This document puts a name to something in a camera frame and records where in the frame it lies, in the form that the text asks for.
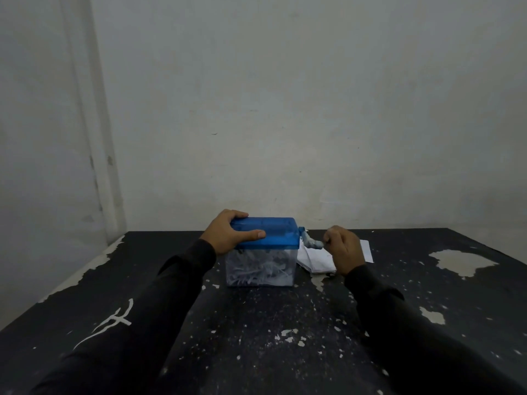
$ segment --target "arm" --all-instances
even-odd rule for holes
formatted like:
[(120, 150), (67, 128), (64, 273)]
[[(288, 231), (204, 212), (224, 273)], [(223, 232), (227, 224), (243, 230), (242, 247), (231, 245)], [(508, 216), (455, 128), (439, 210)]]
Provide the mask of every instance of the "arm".
[(235, 232), (230, 227), (234, 217), (246, 216), (238, 211), (220, 213), (187, 252), (167, 260), (156, 279), (133, 300), (124, 321), (79, 343), (31, 394), (146, 392), (159, 375), (216, 255), (242, 241), (265, 237), (262, 231)]
[(477, 353), (412, 310), (402, 294), (368, 270), (357, 236), (332, 227), (325, 236), (337, 271), (394, 385), (404, 392), (527, 394)]

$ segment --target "table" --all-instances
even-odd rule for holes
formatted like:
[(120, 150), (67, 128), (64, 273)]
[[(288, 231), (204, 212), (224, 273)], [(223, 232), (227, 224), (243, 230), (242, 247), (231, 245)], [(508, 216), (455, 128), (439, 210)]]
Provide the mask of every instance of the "table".
[[(450, 336), (527, 387), (526, 265), (446, 228), (355, 232), (370, 241), (375, 263), (369, 266), (378, 277), (415, 309), (441, 312)], [(199, 235), (128, 232), (108, 263), (6, 327), (0, 332), (0, 394), (30, 389)], [(497, 265), (463, 280), (429, 256), (447, 249)], [(342, 278), (324, 279), (319, 292), (298, 267), (294, 287), (233, 289), (220, 263), (203, 284), (152, 393), (393, 393)], [(281, 335), (293, 329), (298, 332)]]

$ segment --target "blue lid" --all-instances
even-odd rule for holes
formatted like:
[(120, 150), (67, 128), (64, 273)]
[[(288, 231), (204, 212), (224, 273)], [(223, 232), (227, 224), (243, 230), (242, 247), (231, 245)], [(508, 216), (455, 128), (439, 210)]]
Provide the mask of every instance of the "blue lid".
[(244, 218), (233, 219), (236, 231), (264, 230), (267, 236), (256, 241), (238, 244), (237, 250), (298, 250), (300, 232), (293, 218)]

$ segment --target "hand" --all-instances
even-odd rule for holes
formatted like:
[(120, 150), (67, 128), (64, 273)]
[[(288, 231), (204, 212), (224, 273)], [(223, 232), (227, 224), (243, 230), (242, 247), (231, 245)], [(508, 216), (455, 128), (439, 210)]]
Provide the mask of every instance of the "hand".
[(230, 226), (232, 219), (246, 218), (247, 216), (249, 216), (247, 212), (224, 209), (209, 224), (200, 238), (212, 245), (216, 255), (226, 254), (241, 242), (265, 238), (266, 234), (263, 230), (236, 231)]
[(359, 237), (349, 230), (333, 226), (324, 234), (324, 242), (339, 274), (346, 276), (357, 266), (365, 264)]

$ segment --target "black long-sleeve shirt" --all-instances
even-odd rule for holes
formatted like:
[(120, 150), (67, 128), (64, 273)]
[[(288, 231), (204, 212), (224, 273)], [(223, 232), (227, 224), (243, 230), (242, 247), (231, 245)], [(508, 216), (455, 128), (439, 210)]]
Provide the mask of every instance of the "black long-sleeve shirt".
[[(203, 275), (215, 260), (214, 249), (202, 239), (183, 255), (170, 258), (123, 320), (113, 319), (109, 323), (115, 325), (107, 331), (81, 342), (31, 394), (145, 393), (159, 375), (201, 290)], [(360, 320), (385, 369), (401, 392), (527, 394), (476, 353), (413, 312), (400, 292), (382, 285), (366, 266), (353, 269), (345, 285), (357, 301)]]

